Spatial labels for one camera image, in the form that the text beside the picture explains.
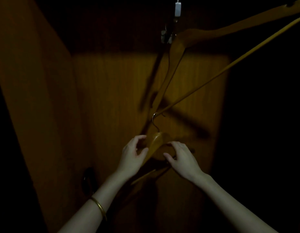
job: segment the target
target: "metal hook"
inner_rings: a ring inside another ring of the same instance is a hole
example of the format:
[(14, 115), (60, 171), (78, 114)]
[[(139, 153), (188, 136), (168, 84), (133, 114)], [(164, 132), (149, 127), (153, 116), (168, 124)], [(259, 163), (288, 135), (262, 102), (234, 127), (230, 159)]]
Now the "metal hook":
[(156, 113), (154, 113), (154, 115), (152, 116), (152, 124), (156, 127), (157, 132), (160, 132), (160, 129), (159, 129), (159, 128), (154, 124), (154, 122), (153, 122), (153, 118), (154, 118), (155, 114), (156, 114)]

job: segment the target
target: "hand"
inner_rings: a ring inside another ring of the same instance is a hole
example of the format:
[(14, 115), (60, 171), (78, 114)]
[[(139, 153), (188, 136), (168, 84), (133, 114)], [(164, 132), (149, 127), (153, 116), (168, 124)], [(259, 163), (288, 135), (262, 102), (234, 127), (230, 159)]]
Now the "hand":
[(117, 172), (121, 173), (121, 175), (123, 175), (127, 179), (131, 178), (139, 171), (143, 160), (148, 153), (148, 148), (144, 148), (139, 155), (137, 155), (136, 152), (138, 141), (140, 139), (145, 139), (146, 137), (146, 135), (135, 136), (123, 148)]
[(171, 141), (169, 144), (174, 147), (177, 160), (174, 160), (168, 153), (164, 153), (163, 155), (180, 176), (193, 182), (195, 177), (203, 174), (196, 159), (185, 144), (178, 141)]

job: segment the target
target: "forearm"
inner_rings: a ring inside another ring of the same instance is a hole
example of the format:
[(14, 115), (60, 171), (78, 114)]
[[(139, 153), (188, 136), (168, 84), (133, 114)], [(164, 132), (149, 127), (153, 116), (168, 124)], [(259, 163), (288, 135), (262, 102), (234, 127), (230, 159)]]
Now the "forearm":
[[(115, 172), (102, 184), (93, 197), (99, 202), (105, 212), (110, 207), (114, 197), (128, 178), (121, 173)], [(64, 232), (96, 232), (102, 221), (102, 214), (94, 201), (88, 200), (73, 217), (60, 229)]]
[(192, 182), (207, 194), (239, 232), (276, 232), (222, 189), (211, 176), (201, 173)]

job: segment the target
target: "gold bracelet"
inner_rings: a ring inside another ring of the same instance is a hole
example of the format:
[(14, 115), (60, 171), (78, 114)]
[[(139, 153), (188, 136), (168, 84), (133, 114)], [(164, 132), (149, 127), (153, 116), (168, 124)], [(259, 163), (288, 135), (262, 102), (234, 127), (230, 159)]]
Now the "gold bracelet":
[(101, 205), (99, 204), (99, 202), (94, 198), (94, 197), (90, 197), (91, 200), (93, 200), (95, 202), (95, 204), (97, 204), (99, 210), (101, 211), (101, 215), (106, 219), (107, 221), (107, 215), (106, 212), (104, 211), (104, 209), (101, 207)]

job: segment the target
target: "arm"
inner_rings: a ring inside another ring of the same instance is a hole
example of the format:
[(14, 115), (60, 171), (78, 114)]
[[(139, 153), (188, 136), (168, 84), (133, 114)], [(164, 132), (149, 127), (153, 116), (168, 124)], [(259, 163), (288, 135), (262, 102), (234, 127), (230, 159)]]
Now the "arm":
[(202, 189), (239, 232), (277, 232), (222, 189), (211, 176), (202, 172), (185, 144), (172, 141), (171, 145), (176, 151), (177, 160), (167, 153), (163, 155), (173, 169)]
[[(146, 138), (145, 135), (136, 136), (123, 148), (121, 161), (116, 172), (109, 176), (98, 191), (93, 194), (105, 212), (125, 182), (140, 169), (148, 153), (148, 148), (143, 149), (140, 155), (137, 155), (136, 145), (140, 139), (144, 138)], [(102, 218), (98, 206), (92, 200), (88, 200), (59, 232), (96, 232)]]

